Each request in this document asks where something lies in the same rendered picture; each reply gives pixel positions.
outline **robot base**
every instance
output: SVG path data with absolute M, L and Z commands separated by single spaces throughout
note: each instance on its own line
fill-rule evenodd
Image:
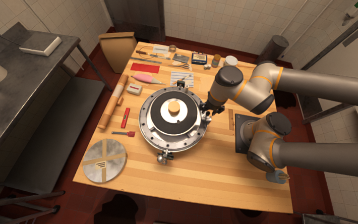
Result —
M 243 125 L 244 122 L 246 121 L 257 121 L 260 118 L 256 118 L 256 117 L 251 117 L 251 116 L 247 116 L 247 115 L 240 115 L 240 114 L 235 114 L 235 151 L 236 153 L 242 153 L 242 154 L 247 154 L 248 153 L 248 148 L 249 146 L 247 146 L 244 141 L 241 139 L 241 127 Z

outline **red envelope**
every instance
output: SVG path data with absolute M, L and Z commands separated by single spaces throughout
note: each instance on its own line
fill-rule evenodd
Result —
M 160 66 L 152 66 L 152 65 L 133 63 L 131 70 L 140 71 L 140 72 L 158 73 L 158 71 L 160 71 Z

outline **butcher block tabletop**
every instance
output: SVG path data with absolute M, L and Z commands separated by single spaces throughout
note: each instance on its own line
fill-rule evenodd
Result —
M 144 46 L 154 45 L 139 42 L 136 50 L 140 50 Z M 142 49 L 147 53 L 152 53 L 152 50 L 152 47 Z M 190 57 L 188 64 L 191 64 L 191 51 L 177 49 L 176 53 Z M 170 53 L 166 57 L 173 58 L 174 54 Z M 135 52 L 132 57 L 141 58 Z M 212 59 L 213 55 L 208 55 L 209 64 Z M 96 128 L 87 147 L 89 150 L 94 143 L 102 139 L 115 139 L 122 143 L 128 153 L 124 170 L 111 181 L 95 183 L 85 176 L 81 162 L 74 176 L 74 182 L 192 203 L 292 213 L 288 182 L 281 185 L 267 181 L 266 173 L 251 165 L 247 161 L 247 155 L 235 152 L 234 121 L 230 120 L 234 114 L 263 117 L 276 111 L 275 103 L 272 103 L 263 114 L 255 115 L 229 99 L 225 104 L 225 111 L 212 117 L 204 137 L 194 147 L 183 152 L 173 153 L 174 160 L 168 160 L 167 165 L 157 162 L 157 153 L 161 151 L 151 146 L 139 129 L 138 117 L 143 102 L 153 92 L 169 87 L 171 71 L 193 72 L 194 88 L 189 88 L 189 90 L 205 102 L 214 77 L 221 67 L 204 70 L 202 65 L 191 65 L 192 71 L 189 71 L 190 69 L 180 67 L 168 67 L 168 65 L 172 65 L 173 60 L 158 58 L 152 60 L 162 62 L 158 74 L 131 71 L 131 66 L 132 63 L 156 66 L 159 64 L 129 60 L 124 71 L 124 74 L 129 75 L 129 79 L 121 94 L 124 102 L 122 106 L 115 107 L 105 130 Z M 246 66 L 237 67 L 243 72 L 244 78 L 249 80 L 255 65 L 244 62 L 238 64 Z M 142 83 L 131 77 L 139 73 L 152 75 L 167 85 Z M 139 96 L 126 91 L 131 83 L 142 85 L 143 91 Z M 122 129 L 121 122 L 127 107 L 131 111 L 126 128 Z M 135 131 L 136 134 L 134 137 L 128 137 L 113 135 L 112 131 Z

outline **red floor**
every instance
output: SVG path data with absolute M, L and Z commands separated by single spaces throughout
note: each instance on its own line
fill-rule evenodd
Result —
M 167 37 L 166 42 L 162 42 L 162 44 L 174 44 L 182 49 L 200 50 L 208 54 L 218 53 L 223 57 L 233 55 L 240 61 L 249 63 L 253 63 L 257 57 L 256 55 L 249 53 L 170 37 Z M 100 50 L 99 45 L 94 49 L 90 58 L 93 60 L 94 64 L 107 82 L 112 87 L 115 86 L 120 78 L 120 74 L 115 74 L 112 71 L 102 51 Z M 292 68 L 290 63 L 280 61 L 276 61 L 276 63 L 287 68 Z M 85 71 L 80 70 L 77 73 L 78 77 L 99 80 L 95 72 L 87 63 L 85 63 L 83 67 Z M 74 183 L 73 177 L 110 96 L 111 92 L 104 88 L 55 186 L 55 191 L 65 190 L 66 194 L 54 198 L 31 202 L 45 207 L 60 205 L 60 211 L 57 214 L 49 214 L 39 217 L 35 223 L 80 224 L 93 218 L 90 214 L 98 202 L 103 198 L 107 189 Z M 292 132 L 288 136 L 284 137 L 285 141 L 315 141 L 311 126 L 301 124 L 302 115 L 298 103 L 296 107 L 290 107 L 288 109 L 278 107 L 277 111 L 289 118 L 292 124 Z M 314 213 L 316 209 L 321 209 L 326 213 L 333 214 L 331 200 L 328 194 L 327 184 L 323 172 L 300 169 L 296 167 L 287 167 L 287 169 L 291 176 L 289 183 L 293 209 L 295 211 Z M 16 194 L 18 197 L 30 195 L 30 193 L 27 192 L 5 187 L 0 195 L 0 198 L 7 197 L 10 194 Z M 148 202 L 146 215 L 143 220 L 138 220 L 137 223 L 152 224 L 154 221 L 172 224 L 301 223 L 300 216 L 294 214 L 289 215 L 263 212 L 257 218 L 247 218 L 242 214 L 239 215 L 238 209 L 172 201 L 148 196 L 144 197 Z M 0 215 L 11 218 L 22 217 L 35 212 L 36 211 L 34 210 L 17 205 L 0 207 Z

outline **gray door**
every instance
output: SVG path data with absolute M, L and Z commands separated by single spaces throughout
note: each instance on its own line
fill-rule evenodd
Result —
M 163 0 L 104 0 L 117 32 L 135 32 L 135 37 L 165 41 Z

